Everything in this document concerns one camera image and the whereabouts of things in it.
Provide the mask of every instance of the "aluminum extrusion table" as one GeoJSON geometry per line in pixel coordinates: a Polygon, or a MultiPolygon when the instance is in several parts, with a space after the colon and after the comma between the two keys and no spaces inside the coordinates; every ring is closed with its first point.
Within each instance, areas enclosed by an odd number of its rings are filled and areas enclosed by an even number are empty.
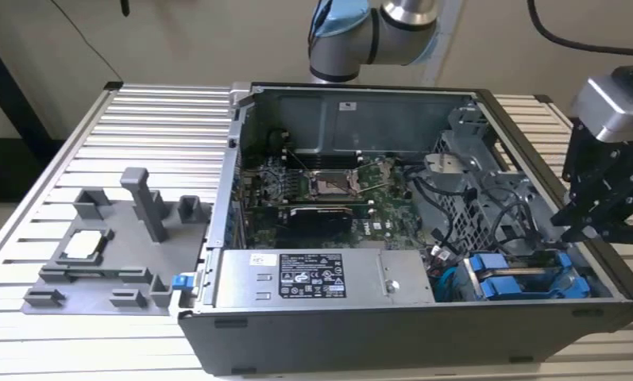
{"type": "MultiPolygon", "coordinates": [[[[553,103],[499,95],[557,175],[571,123],[553,103]]],[[[214,379],[201,370],[173,317],[19,313],[23,294],[76,217],[82,187],[130,199],[120,178],[146,167],[166,201],[213,202],[229,130],[229,88],[125,85],[105,90],[0,231],[0,379],[9,381],[214,379]]],[[[633,270],[633,246],[616,245],[633,270]]],[[[633,324],[584,337],[544,364],[285,375],[288,379],[539,379],[633,381],[633,324]]]]}

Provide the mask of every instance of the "white wall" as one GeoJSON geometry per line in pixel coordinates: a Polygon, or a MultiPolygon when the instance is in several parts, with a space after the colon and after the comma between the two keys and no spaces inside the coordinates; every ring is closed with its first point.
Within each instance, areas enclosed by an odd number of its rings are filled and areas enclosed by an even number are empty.
{"type": "MultiPolygon", "coordinates": [[[[309,80],[313,0],[58,0],[126,82],[309,80]]],[[[76,127],[117,80],[47,0],[0,0],[0,56],[50,132],[76,127]]],[[[367,67],[363,83],[417,85],[423,66],[367,67]]]]}
{"type": "MultiPolygon", "coordinates": [[[[537,4],[544,25],[561,37],[633,48],[633,0],[537,4]]],[[[627,64],[633,57],[575,51],[545,40],[524,0],[467,0],[437,85],[547,94],[569,111],[587,77],[627,64]]]]}
{"type": "MultiPolygon", "coordinates": [[[[58,1],[128,82],[309,80],[314,0],[132,0],[129,18],[117,0],[58,1]]],[[[568,109],[588,75],[633,64],[548,42],[524,0],[447,1],[465,5],[436,83],[435,74],[423,82],[424,65],[364,67],[363,83],[545,93],[568,109]]],[[[633,0],[539,0],[539,8],[559,35],[633,46],[633,0]]],[[[0,56],[52,134],[65,137],[117,78],[50,1],[0,0],[0,56]]],[[[2,113],[0,136],[17,136],[2,113]]]]}

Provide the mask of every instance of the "power supply label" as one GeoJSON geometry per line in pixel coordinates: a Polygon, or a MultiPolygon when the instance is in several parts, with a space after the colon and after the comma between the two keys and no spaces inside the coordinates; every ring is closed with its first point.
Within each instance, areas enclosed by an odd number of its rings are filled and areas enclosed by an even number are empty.
{"type": "Polygon", "coordinates": [[[342,254],[281,254],[282,298],[346,298],[342,254]]]}

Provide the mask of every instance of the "cable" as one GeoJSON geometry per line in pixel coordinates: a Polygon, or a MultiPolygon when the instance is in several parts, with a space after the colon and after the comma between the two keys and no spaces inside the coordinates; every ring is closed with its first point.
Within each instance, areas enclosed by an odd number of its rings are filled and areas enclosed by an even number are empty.
{"type": "Polygon", "coordinates": [[[309,42],[308,48],[309,48],[309,56],[310,57],[312,57],[312,48],[313,48],[313,45],[314,45],[314,38],[316,38],[316,35],[317,35],[317,30],[324,25],[324,22],[326,22],[326,18],[328,18],[328,15],[330,14],[332,7],[333,7],[333,0],[330,0],[326,3],[326,5],[324,6],[324,9],[318,13],[318,15],[316,15],[318,7],[317,7],[317,10],[314,11],[314,16],[316,17],[313,18],[314,19],[314,22],[312,23],[313,28],[310,28],[310,38],[309,38],[309,41],[308,41],[309,42]]]}
{"type": "Polygon", "coordinates": [[[420,196],[425,199],[425,201],[445,215],[448,218],[448,231],[445,233],[444,239],[440,242],[440,246],[444,247],[444,245],[448,243],[448,240],[451,238],[451,235],[453,234],[453,229],[455,229],[455,221],[453,221],[453,216],[448,212],[448,210],[444,208],[444,206],[440,205],[437,201],[435,201],[431,196],[427,194],[425,189],[423,188],[423,182],[420,179],[416,177],[413,179],[413,184],[416,189],[419,190],[420,196]]]}
{"type": "Polygon", "coordinates": [[[481,189],[481,192],[487,194],[487,196],[489,197],[491,200],[497,200],[500,202],[504,202],[507,201],[508,199],[505,198],[504,200],[501,200],[500,198],[497,198],[496,196],[493,196],[493,194],[491,193],[491,191],[503,191],[503,192],[508,192],[509,194],[513,194],[515,196],[515,200],[519,200],[519,194],[517,192],[515,192],[515,190],[509,189],[509,188],[505,188],[505,187],[485,187],[481,189]]]}
{"type": "Polygon", "coordinates": [[[112,66],[112,64],[109,63],[109,61],[106,60],[105,56],[97,51],[97,49],[93,47],[93,44],[90,43],[90,41],[88,40],[86,38],[86,35],[84,34],[84,32],[81,31],[80,27],[77,26],[77,24],[74,23],[74,21],[72,20],[72,17],[69,14],[66,14],[65,10],[62,9],[62,7],[60,6],[58,2],[56,0],[50,0],[50,2],[54,4],[54,6],[58,8],[58,10],[61,11],[61,13],[65,15],[66,19],[69,20],[69,22],[72,23],[72,26],[74,27],[76,31],[80,33],[81,35],[81,38],[84,39],[88,47],[90,49],[93,49],[93,52],[96,52],[97,56],[101,57],[101,60],[105,61],[105,64],[106,66],[112,69],[112,71],[114,71],[114,74],[117,75],[118,79],[124,82],[124,77],[118,74],[118,71],[117,69],[114,69],[114,67],[112,66]]]}
{"type": "Polygon", "coordinates": [[[465,195],[465,191],[463,192],[451,192],[449,190],[443,190],[437,187],[435,187],[433,185],[431,185],[425,179],[423,179],[421,177],[416,177],[416,179],[420,181],[420,183],[423,184],[423,186],[433,191],[435,193],[437,194],[441,194],[444,196],[464,196],[465,195]]]}
{"type": "Polygon", "coordinates": [[[314,22],[317,21],[317,12],[321,8],[322,3],[324,0],[318,0],[317,8],[314,9],[314,14],[312,15],[312,22],[309,23],[309,34],[306,35],[306,46],[309,51],[312,51],[312,38],[314,35],[314,22]]]}
{"type": "Polygon", "coordinates": [[[500,227],[500,224],[503,223],[503,219],[505,218],[505,214],[508,214],[508,211],[512,210],[517,206],[520,208],[527,208],[528,204],[524,201],[516,201],[516,202],[513,202],[512,204],[507,205],[503,208],[503,210],[497,214],[496,221],[493,222],[493,227],[492,227],[491,234],[489,234],[489,238],[491,238],[489,241],[496,243],[497,248],[500,248],[503,250],[503,252],[505,253],[507,256],[513,256],[513,254],[505,248],[504,243],[501,243],[497,240],[496,231],[497,231],[497,228],[500,227]]]}
{"type": "Polygon", "coordinates": [[[545,37],[553,43],[560,44],[561,46],[565,46],[567,48],[585,50],[587,52],[619,54],[621,56],[633,56],[633,48],[616,48],[612,46],[583,44],[580,42],[571,41],[571,40],[567,40],[565,38],[556,36],[552,32],[549,32],[549,30],[547,30],[547,28],[543,25],[543,22],[540,21],[539,9],[536,7],[536,0],[528,0],[528,12],[531,13],[531,20],[533,22],[533,26],[536,27],[536,30],[543,35],[543,37],[545,37]]]}

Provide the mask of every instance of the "black power cord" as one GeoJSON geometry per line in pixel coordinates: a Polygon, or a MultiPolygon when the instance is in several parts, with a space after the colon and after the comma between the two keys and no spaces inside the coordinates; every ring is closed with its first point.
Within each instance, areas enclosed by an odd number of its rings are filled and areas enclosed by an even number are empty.
{"type": "Polygon", "coordinates": [[[524,214],[527,215],[528,222],[529,224],[533,225],[533,214],[531,212],[531,207],[524,201],[520,200],[520,201],[512,202],[503,208],[503,210],[497,214],[496,220],[493,221],[493,227],[489,234],[489,238],[491,238],[489,241],[497,246],[497,248],[500,248],[503,253],[505,253],[505,255],[508,256],[513,256],[513,254],[505,248],[505,243],[523,237],[515,237],[512,240],[499,241],[496,237],[496,232],[497,232],[497,228],[500,227],[500,224],[503,223],[503,219],[505,218],[505,214],[508,214],[509,210],[515,209],[517,206],[524,210],[524,214]]]}
{"type": "Polygon", "coordinates": [[[567,40],[565,38],[561,38],[557,35],[555,35],[552,32],[549,32],[549,30],[544,27],[543,22],[540,21],[539,8],[536,7],[536,0],[528,0],[528,12],[531,13],[531,20],[533,21],[533,26],[536,27],[536,30],[553,43],[560,44],[561,46],[565,46],[567,48],[585,50],[587,52],[617,54],[621,56],[633,56],[633,48],[616,48],[612,46],[583,44],[580,42],[567,40]]]}
{"type": "Polygon", "coordinates": [[[444,239],[440,242],[440,246],[444,247],[445,244],[448,243],[448,240],[451,238],[451,235],[453,234],[453,229],[456,222],[453,221],[453,216],[451,215],[449,211],[444,208],[444,206],[440,205],[437,201],[432,199],[432,197],[427,194],[424,183],[421,182],[420,178],[413,179],[413,184],[416,189],[419,190],[420,196],[423,196],[423,199],[445,215],[448,218],[448,231],[445,232],[444,239]]]}
{"type": "Polygon", "coordinates": [[[96,52],[97,56],[101,57],[101,60],[105,61],[106,66],[112,69],[112,71],[114,71],[114,74],[117,75],[118,79],[124,82],[124,78],[122,78],[121,74],[118,74],[117,69],[114,69],[114,67],[112,66],[112,64],[106,60],[105,56],[97,51],[96,47],[93,46],[93,44],[88,40],[86,35],[84,34],[80,27],[74,23],[74,20],[72,20],[70,15],[66,14],[65,10],[62,9],[62,7],[60,6],[60,4],[56,0],[50,0],[50,2],[57,7],[57,9],[61,11],[61,13],[65,15],[65,18],[68,19],[68,21],[72,23],[72,26],[74,27],[76,31],[81,35],[81,38],[84,39],[84,42],[86,43],[88,47],[93,50],[93,52],[96,52]]]}

